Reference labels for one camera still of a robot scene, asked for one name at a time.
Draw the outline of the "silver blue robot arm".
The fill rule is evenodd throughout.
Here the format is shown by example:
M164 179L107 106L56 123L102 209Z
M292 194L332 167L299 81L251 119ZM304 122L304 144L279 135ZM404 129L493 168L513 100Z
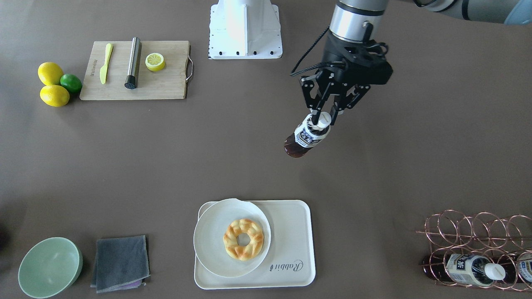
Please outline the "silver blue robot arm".
M421 10L458 20L527 25L531 23L530 0L412 0ZM334 96L331 124L343 110L353 108L372 85L384 85L392 76L387 62L388 45L377 42L378 29L387 0L338 0L330 25L322 61L315 79L316 103L312 104L312 122L318 123L323 105Z

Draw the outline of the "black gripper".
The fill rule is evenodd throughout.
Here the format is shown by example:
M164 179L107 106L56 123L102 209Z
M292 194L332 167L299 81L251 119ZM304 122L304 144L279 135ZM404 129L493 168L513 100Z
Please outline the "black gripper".
M331 126L346 109L352 109L370 90L369 84L384 85L393 73L385 57L388 45L384 42L347 42L328 31L320 68L311 76L301 77L301 88L307 108L311 110L312 123L318 124L325 102L335 92L335 81L353 85L335 95L331 108Z

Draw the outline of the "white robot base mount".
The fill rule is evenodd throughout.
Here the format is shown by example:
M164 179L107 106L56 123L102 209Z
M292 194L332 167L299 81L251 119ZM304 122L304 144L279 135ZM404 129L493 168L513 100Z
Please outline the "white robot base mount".
M219 0L210 8L209 59L279 59L279 8L269 0Z

